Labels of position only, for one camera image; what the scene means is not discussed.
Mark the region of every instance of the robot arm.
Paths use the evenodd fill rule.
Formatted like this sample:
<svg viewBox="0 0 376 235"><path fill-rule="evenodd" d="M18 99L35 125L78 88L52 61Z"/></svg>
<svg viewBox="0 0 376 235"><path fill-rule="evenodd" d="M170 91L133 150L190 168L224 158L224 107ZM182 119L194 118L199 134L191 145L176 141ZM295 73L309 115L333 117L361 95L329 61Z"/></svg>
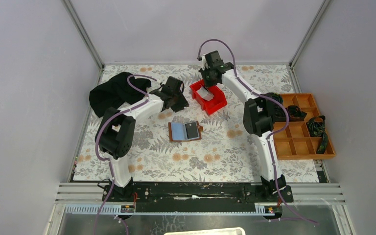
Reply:
<svg viewBox="0 0 376 235"><path fill-rule="evenodd" d="M279 188L286 186L282 171L278 167L278 158L273 151L275 161L272 161L269 145L275 149L273 135L269 141L267 137L273 132L274 103L259 98L255 94L261 92L255 90L241 76L236 76L232 63L224 63L218 51L213 51L202 55L202 68L200 73L204 80L204 85L211 87L221 83L228 87L244 104L243 124L247 132L253 135L258 148L260 159L260 172L262 183L267 187L268 193L276 192L274 181L276 179L274 167L280 177L278 178Z"/></svg>
<svg viewBox="0 0 376 235"><path fill-rule="evenodd" d="M161 85L159 89L151 91L141 101L129 106L125 114L117 116L103 130L99 147L100 151L104 152L105 156L112 162L111 170L115 177L111 180L115 185L124 188L131 180L128 169L129 156L126 154L132 146L136 120L138 122L143 121L168 108L175 112L184 109L188 106L188 102L183 95L184 88L184 83L181 80L169 77L165 85ZM110 117L117 113L119 113L119 110L113 107L107 109L97 132ZM112 128L119 125L119 131Z"/></svg>

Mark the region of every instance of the wallet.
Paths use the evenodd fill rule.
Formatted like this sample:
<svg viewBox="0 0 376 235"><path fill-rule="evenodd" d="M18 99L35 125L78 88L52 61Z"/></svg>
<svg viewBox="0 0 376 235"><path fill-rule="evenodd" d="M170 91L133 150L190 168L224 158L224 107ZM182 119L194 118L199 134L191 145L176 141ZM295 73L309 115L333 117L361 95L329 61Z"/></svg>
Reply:
<svg viewBox="0 0 376 235"><path fill-rule="evenodd" d="M170 122L169 141L196 141L201 139L201 132L204 130L198 121L187 123Z"/></svg>

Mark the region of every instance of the black cloth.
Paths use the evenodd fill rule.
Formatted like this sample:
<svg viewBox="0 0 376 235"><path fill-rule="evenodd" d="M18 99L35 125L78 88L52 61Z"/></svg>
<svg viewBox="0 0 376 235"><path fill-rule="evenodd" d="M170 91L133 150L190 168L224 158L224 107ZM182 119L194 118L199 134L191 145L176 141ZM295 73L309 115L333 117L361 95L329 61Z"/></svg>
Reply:
<svg viewBox="0 0 376 235"><path fill-rule="evenodd" d="M127 77L130 75L132 74L129 72L121 72L90 91L90 106L99 118L110 107L117 109L125 102L134 104L143 98L142 93L136 91L127 83ZM150 80L145 78L135 79L131 77L130 82L144 92L148 87L151 87Z"/></svg>

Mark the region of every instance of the red plastic bin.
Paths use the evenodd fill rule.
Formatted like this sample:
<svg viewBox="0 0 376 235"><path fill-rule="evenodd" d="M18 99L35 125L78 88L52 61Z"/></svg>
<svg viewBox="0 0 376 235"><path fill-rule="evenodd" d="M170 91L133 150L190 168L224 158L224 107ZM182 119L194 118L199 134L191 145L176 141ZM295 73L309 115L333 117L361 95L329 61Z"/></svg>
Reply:
<svg viewBox="0 0 376 235"><path fill-rule="evenodd" d="M210 101L206 101L197 93L201 87L204 86L204 81L199 80L198 82L190 85L189 87L192 90L192 98L196 99L201 105L201 109L205 110L208 115L215 113L217 110L227 105L226 96L224 92L218 88L218 86L212 86L208 90L214 95L214 98Z"/></svg>

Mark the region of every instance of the black mounting base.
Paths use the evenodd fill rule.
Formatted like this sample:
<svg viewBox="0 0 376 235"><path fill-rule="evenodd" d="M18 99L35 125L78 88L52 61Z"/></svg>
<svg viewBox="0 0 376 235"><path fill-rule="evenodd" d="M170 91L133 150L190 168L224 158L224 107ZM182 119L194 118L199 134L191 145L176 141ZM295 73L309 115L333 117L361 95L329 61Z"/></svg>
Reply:
<svg viewBox="0 0 376 235"><path fill-rule="evenodd" d="M255 203L278 203L277 193L267 194L260 183L165 183L130 182L113 190L108 202L133 202L136 212L255 212ZM104 187L103 200L110 185ZM290 186L281 191L286 202L293 202Z"/></svg>

